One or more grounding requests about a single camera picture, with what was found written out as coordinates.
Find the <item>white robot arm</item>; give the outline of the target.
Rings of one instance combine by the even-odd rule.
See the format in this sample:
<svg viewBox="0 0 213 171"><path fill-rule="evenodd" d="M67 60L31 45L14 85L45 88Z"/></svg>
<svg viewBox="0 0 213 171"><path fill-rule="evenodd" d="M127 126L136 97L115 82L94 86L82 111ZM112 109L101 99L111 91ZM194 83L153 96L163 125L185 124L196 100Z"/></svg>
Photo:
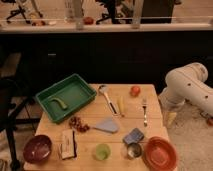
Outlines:
<svg viewBox="0 0 213 171"><path fill-rule="evenodd" d="M186 100L213 117L213 88L205 84L207 78L208 70L198 62L173 69L166 74L166 87L158 96L165 127L171 125Z"/></svg>

